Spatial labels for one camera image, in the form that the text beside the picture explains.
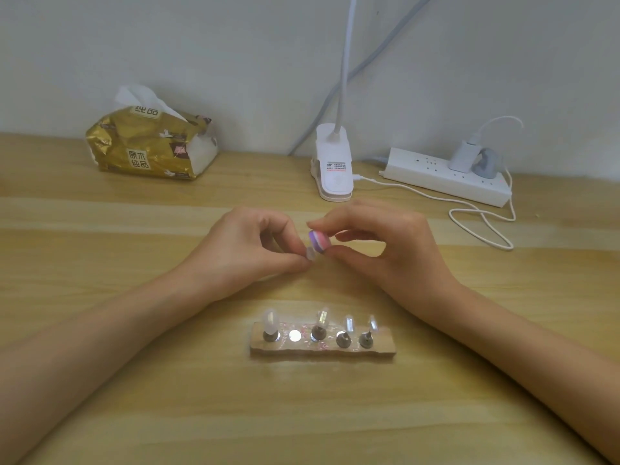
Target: small pink object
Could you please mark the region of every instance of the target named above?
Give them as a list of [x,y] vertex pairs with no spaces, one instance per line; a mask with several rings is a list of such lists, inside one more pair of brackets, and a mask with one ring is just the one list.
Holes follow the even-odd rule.
[[316,230],[312,230],[308,234],[308,236],[310,236],[310,242],[312,243],[313,248],[319,253],[322,253],[332,245],[329,237],[323,232],[317,232]]

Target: left hand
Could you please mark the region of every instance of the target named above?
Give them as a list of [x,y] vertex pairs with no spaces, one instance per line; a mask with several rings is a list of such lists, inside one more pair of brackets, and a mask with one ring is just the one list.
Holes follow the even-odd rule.
[[181,277],[183,287],[189,283],[191,304],[203,308],[263,277],[303,272],[311,265],[289,216],[237,207],[222,216],[172,272]]

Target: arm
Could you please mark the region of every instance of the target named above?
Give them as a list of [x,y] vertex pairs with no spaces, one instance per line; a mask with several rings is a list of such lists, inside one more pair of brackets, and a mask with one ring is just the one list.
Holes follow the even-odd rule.
[[376,258],[343,245],[325,254],[364,274],[407,311],[488,359],[609,461],[620,464],[620,365],[459,284],[420,214],[364,200],[341,206],[308,226],[343,242],[385,242]]
[[236,209],[169,273],[5,347],[0,464],[19,460],[157,336],[262,277],[308,269],[305,254],[290,218]]

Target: white power strip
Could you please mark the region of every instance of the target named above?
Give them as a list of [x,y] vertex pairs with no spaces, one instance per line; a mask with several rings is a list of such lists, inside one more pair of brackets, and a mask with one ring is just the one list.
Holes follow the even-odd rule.
[[473,172],[448,168],[448,161],[421,153],[391,148],[385,171],[380,174],[401,183],[439,191],[495,207],[503,207],[512,191],[501,173],[493,179]]

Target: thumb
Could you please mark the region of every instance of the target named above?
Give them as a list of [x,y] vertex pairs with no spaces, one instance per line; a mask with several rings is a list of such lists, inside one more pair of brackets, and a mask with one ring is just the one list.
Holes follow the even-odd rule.
[[348,246],[334,245],[325,250],[325,256],[342,261],[351,269],[374,280],[376,274],[376,258],[366,256]]
[[265,259],[265,271],[268,272],[268,275],[304,272],[312,266],[311,261],[298,254],[271,251],[269,253]]

